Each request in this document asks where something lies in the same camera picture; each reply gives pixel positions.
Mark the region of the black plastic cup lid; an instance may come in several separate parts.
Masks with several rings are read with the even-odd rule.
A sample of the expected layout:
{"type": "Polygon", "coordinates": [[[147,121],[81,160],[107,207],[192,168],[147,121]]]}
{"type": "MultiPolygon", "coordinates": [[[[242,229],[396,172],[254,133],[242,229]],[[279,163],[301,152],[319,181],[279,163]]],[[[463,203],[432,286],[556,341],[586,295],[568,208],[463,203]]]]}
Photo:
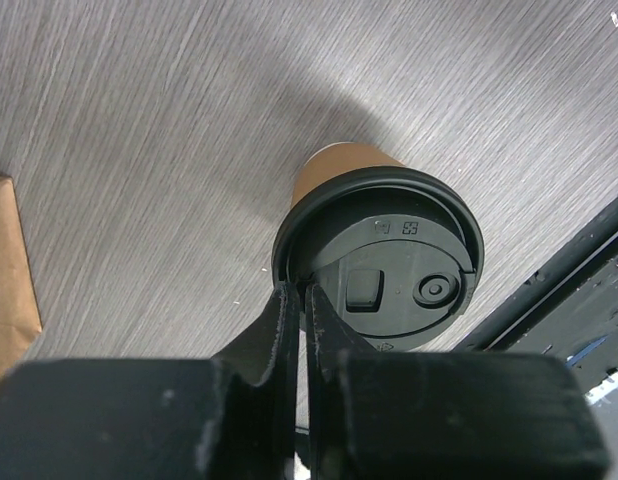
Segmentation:
{"type": "Polygon", "coordinates": [[[462,198],[424,172],[356,169],[312,189],[284,218],[274,282],[316,284],[336,313],[378,350],[408,351],[467,310],[485,259],[462,198]]]}

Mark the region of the brown paper coffee cup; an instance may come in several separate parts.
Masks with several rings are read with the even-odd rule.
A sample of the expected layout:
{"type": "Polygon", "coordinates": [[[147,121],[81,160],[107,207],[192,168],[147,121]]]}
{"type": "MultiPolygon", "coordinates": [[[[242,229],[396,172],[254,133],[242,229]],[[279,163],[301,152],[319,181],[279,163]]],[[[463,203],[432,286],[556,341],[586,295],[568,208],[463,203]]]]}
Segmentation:
{"type": "Polygon", "coordinates": [[[294,207],[323,183],[345,173],[370,167],[404,167],[378,148],[355,142],[329,144],[314,153],[300,169],[291,198],[294,207]]]}

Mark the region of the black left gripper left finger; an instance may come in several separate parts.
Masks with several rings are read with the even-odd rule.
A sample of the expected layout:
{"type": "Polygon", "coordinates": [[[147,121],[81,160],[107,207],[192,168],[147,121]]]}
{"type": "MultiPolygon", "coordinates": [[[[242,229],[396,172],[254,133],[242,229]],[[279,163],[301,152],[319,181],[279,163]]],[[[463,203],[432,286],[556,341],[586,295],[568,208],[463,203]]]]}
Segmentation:
{"type": "Polygon", "coordinates": [[[214,356],[227,373],[214,479],[291,479],[300,299],[277,284],[262,313],[214,356]]]}

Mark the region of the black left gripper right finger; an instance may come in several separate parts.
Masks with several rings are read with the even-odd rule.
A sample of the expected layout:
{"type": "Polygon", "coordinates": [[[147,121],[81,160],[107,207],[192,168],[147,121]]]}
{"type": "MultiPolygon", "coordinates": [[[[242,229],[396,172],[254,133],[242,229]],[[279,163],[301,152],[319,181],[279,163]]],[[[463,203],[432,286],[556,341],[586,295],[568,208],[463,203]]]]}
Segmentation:
{"type": "Polygon", "coordinates": [[[317,284],[305,292],[309,388],[309,465],[313,479],[348,479],[347,427],[340,357],[374,348],[335,311],[317,284]]]}

